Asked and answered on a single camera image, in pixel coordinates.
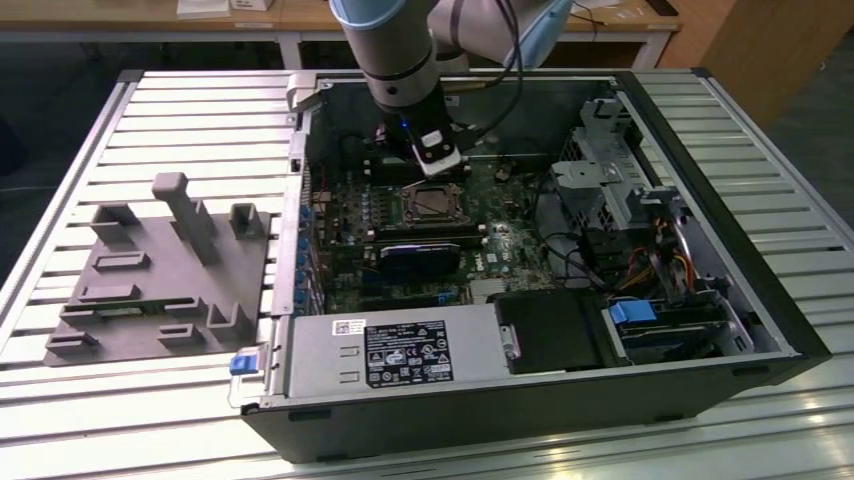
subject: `white sticker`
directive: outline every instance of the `white sticker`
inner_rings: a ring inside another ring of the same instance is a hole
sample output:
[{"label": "white sticker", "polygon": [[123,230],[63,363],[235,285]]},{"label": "white sticker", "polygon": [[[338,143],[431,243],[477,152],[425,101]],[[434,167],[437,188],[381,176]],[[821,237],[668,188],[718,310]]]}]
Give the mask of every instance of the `white sticker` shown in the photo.
[{"label": "white sticker", "polygon": [[333,335],[362,335],[365,333],[365,319],[335,320],[333,322]]},{"label": "white sticker", "polygon": [[430,373],[442,373],[442,372],[450,372],[451,371],[451,365],[449,365],[447,363],[445,365],[433,365],[430,366],[430,369],[427,369],[427,367],[425,367],[425,371],[430,371]]},{"label": "white sticker", "polygon": [[112,310],[100,310],[98,314],[102,317],[119,317],[127,315],[143,315],[143,310],[137,307],[114,308]]},{"label": "white sticker", "polygon": [[435,147],[442,143],[442,132],[439,130],[434,130],[427,135],[422,137],[422,143],[425,147]]},{"label": "white sticker", "polygon": [[273,23],[266,23],[266,22],[235,23],[235,28],[273,28]]}]

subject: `gray metal frame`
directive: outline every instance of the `gray metal frame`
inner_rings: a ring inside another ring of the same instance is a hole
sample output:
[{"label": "gray metal frame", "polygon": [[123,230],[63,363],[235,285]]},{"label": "gray metal frame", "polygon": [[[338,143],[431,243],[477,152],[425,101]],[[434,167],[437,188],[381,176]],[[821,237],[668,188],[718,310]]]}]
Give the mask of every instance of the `gray metal frame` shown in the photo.
[{"label": "gray metal frame", "polygon": [[[247,114],[285,116],[285,89],[263,86],[271,76],[287,80],[289,72],[149,72],[142,89],[131,93],[131,86],[122,84],[111,97],[76,170],[63,184],[64,193],[52,203],[3,293],[4,299],[18,299],[18,303],[0,303],[0,465],[6,477],[138,474],[151,478],[374,479],[394,475],[414,480],[466,475],[545,479],[584,474],[589,478],[720,479],[849,473],[854,463],[853,237],[829,219],[826,203],[809,193],[812,187],[800,175],[786,173],[794,169],[782,155],[766,153],[770,142],[744,120],[738,107],[689,71],[645,72],[641,81],[836,355],[792,381],[745,392],[696,419],[657,426],[294,466],[237,418],[238,410],[226,402],[230,355],[86,368],[39,367],[44,332],[56,325],[56,305],[68,298],[82,265],[76,249],[94,242],[94,236],[83,233],[88,228],[80,227],[94,209],[78,203],[122,199],[116,198],[120,194],[143,213],[159,214],[150,202],[141,201],[134,184],[123,184],[119,193],[111,178],[127,182],[161,164],[187,162],[197,175],[207,171],[214,177],[205,188],[191,192],[206,199],[210,210],[225,201],[234,202],[223,198],[230,192],[251,198],[265,211],[281,211],[281,182],[273,180],[278,167],[269,160],[275,156],[269,155],[287,149],[283,120],[265,117],[257,126],[226,129],[219,137],[222,130],[215,126],[202,127],[190,131],[195,145],[189,150],[149,159],[142,155],[151,152],[146,149],[173,148],[165,145],[169,135],[127,130],[142,125],[124,123],[142,115],[158,115],[162,133],[169,134],[187,132],[181,130],[183,120],[170,121],[170,117],[181,118],[202,108],[217,108],[217,115],[233,123]],[[227,80],[230,87],[211,91],[205,85],[210,81],[197,81],[210,77],[223,83]],[[163,78],[177,81],[158,88],[146,85]],[[227,101],[203,104],[193,98]],[[123,124],[115,133],[115,128],[107,129],[111,123]],[[230,143],[233,130],[241,130],[241,138],[258,145]],[[111,148],[107,155],[96,153],[96,145],[111,137],[137,146]],[[139,156],[128,153],[135,149]],[[226,167],[231,178],[223,176]],[[250,182],[239,178],[243,175],[255,178]],[[107,185],[90,186],[91,181],[107,181]],[[274,230],[278,222],[274,219]],[[271,242],[269,251],[275,257],[277,240]],[[271,265],[266,273],[270,286]],[[262,311],[270,306],[267,289]],[[246,395],[261,393],[259,379],[247,379],[242,390]]]}]

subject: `warning label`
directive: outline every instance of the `warning label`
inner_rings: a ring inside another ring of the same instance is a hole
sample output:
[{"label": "warning label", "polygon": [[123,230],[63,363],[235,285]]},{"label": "warning label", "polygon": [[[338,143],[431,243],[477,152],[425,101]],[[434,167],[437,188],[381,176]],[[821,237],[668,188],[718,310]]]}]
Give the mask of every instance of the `warning label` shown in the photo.
[{"label": "warning label", "polygon": [[445,321],[365,327],[365,359],[371,388],[450,382]]}]

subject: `wooden table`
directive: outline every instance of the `wooden table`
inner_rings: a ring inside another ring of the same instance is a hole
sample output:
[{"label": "wooden table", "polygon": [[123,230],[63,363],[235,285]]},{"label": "wooden table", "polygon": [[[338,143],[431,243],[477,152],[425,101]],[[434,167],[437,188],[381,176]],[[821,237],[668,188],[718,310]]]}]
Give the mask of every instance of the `wooden table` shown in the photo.
[{"label": "wooden table", "polygon": [[685,29],[660,67],[709,68],[770,127],[854,24],[852,0],[670,0]]},{"label": "wooden table", "polygon": [[[580,17],[589,15],[588,11],[578,13]],[[559,42],[637,43],[641,48],[632,66],[656,68],[670,36],[681,28],[680,17],[658,15],[646,0],[624,0],[620,6],[597,8],[593,16],[604,25],[594,29],[589,20],[570,17]],[[323,0],[286,0],[279,28],[286,32],[281,38],[282,56],[290,69],[303,68],[301,42],[345,41],[342,27]]]},{"label": "wooden table", "polygon": [[283,6],[179,20],[178,0],[0,0],[0,42],[278,42]]},{"label": "wooden table", "polygon": [[[299,44],[343,41],[323,0],[277,0],[266,12],[233,11],[231,17],[179,20],[178,0],[0,0],[0,41],[6,42],[230,42],[279,43],[289,69],[302,69]],[[653,68],[678,17],[662,17],[645,0],[593,10],[604,24],[572,18],[561,42],[640,44],[634,66]]]}]

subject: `metal bracket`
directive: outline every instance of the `metal bracket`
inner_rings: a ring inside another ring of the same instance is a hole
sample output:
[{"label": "metal bracket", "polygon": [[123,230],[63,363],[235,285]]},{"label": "metal bracket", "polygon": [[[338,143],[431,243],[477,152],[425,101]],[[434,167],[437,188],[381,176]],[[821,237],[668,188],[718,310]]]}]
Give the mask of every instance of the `metal bracket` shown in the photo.
[{"label": "metal bracket", "polygon": [[314,72],[294,73],[289,77],[285,90],[289,107],[293,112],[303,112],[321,102],[318,93],[318,74]]}]

